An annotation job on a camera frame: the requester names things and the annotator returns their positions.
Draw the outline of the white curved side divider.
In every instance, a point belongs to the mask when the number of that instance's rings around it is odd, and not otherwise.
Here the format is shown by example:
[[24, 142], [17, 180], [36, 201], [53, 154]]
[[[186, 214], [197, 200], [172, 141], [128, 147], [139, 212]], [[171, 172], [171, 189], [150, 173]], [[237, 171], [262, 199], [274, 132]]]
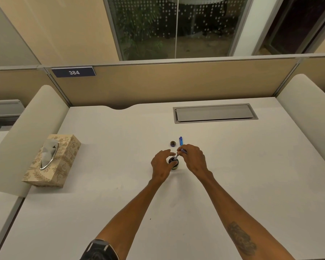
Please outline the white curved side divider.
[[306, 75], [297, 74], [277, 100], [325, 161], [325, 92]]
[[26, 197], [31, 185], [24, 174], [51, 134], [57, 134], [68, 105], [49, 85], [43, 85], [0, 143], [0, 192]]

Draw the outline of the beige desk partition panel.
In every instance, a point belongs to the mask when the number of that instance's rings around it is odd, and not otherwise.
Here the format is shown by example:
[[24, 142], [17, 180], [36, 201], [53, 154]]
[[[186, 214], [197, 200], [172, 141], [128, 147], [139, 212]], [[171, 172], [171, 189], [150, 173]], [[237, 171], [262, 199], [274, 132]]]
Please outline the beige desk partition panel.
[[271, 97], [298, 58], [94, 66], [95, 76], [51, 76], [72, 106]]

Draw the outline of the person's left hand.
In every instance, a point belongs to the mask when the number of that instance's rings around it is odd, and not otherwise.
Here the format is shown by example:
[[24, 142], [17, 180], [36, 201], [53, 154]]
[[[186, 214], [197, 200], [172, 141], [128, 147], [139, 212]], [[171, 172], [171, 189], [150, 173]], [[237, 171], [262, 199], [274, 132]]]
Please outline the person's left hand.
[[166, 160], [158, 158], [158, 153], [151, 161], [152, 179], [151, 182], [162, 184], [169, 176], [173, 164], [169, 164]]

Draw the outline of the beige patterned tissue box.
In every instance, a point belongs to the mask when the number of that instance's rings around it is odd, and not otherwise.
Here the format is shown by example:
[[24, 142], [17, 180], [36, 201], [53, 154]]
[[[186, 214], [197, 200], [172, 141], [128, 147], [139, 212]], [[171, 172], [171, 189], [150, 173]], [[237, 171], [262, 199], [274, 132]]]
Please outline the beige patterned tissue box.
[[36, 187], [62, 188], [78, 150], [81, 147], [81, 142], [75, 135], [52, 134], [49, 135], [47, 139], [56, 139], [59, 143], [53, 161], [47, 166], [47, 168], [40, 170], [42, 146], [32, 164], [24, 174], [22, 182]]

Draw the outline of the person's left forearm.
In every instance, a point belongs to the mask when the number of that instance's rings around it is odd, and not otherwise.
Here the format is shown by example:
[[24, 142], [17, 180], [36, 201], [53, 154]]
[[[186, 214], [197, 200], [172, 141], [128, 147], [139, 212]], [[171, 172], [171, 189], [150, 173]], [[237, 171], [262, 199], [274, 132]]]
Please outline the person's left forearm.
[[151, 179], [147, 186], [109, 221], [96, 239], [109, 242], [117, 253], [128, 252], [147, 209], [162, 183], [161, 179]]

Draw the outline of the green plant behind glass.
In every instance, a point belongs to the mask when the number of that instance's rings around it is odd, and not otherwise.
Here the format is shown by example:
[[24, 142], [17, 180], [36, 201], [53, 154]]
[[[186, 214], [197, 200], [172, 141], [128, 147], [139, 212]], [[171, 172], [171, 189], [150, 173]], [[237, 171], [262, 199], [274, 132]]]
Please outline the green plant behind glass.
[[163, 43], [156, 37], [156, 23], [161, 14], [157, 0], [117, 1], [117, 26], [124, 59], [163, 59]]

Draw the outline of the dark blue number plate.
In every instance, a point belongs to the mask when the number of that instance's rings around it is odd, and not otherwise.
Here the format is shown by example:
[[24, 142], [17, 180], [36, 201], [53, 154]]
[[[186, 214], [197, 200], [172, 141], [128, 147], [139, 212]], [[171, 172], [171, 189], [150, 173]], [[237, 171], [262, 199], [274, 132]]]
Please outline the dark blue number plate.
[[57, 78], [74, 78], [74, 77], [94, 77], [95, 70], [92, 66], [78, 66], [67, 68], [52, 68], [53, 74]]

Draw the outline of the person's right hand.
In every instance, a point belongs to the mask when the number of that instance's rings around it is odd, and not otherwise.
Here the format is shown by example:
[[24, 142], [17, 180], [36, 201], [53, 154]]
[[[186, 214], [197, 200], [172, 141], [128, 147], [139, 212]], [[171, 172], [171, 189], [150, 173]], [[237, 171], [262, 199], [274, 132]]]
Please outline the person's right hand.
[[193, 162], [186, 162], [187, 168], [200, 180], [205, 182], [211, 179], [214, 179], [213, 174], [207, 168], [207, 163], [205, 160], [205, 155], [200, 150], [199, 147], [196, 147], [196, 158]]

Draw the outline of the person's right forearm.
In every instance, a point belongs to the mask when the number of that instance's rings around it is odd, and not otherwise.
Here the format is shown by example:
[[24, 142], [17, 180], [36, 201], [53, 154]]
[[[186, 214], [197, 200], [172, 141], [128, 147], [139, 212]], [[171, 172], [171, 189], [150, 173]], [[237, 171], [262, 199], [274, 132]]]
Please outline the person's right forearm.
[[256, 219], [215, 180], [209, 170], [194, 173], [243, 260], [295, 260]]

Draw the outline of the dotted glass window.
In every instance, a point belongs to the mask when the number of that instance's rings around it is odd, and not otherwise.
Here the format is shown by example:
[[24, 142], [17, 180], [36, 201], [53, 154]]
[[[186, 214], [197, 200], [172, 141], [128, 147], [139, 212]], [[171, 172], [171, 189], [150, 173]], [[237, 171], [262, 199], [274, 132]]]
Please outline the dotted glass window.
[[[103, 0], [120, 61], [117, 0]], [[166, 59], [233, 56], [253, 0], [157, 0], [156, 37]]]

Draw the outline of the white tissue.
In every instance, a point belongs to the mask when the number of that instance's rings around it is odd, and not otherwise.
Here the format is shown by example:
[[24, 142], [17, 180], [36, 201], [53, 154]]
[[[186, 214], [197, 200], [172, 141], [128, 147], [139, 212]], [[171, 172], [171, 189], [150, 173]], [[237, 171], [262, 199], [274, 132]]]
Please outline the white tissue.
[[42, 147], [40, 170], [44, 170], [53, 161], [58, 150], [59, 143], [56, 139], [47, 139]]

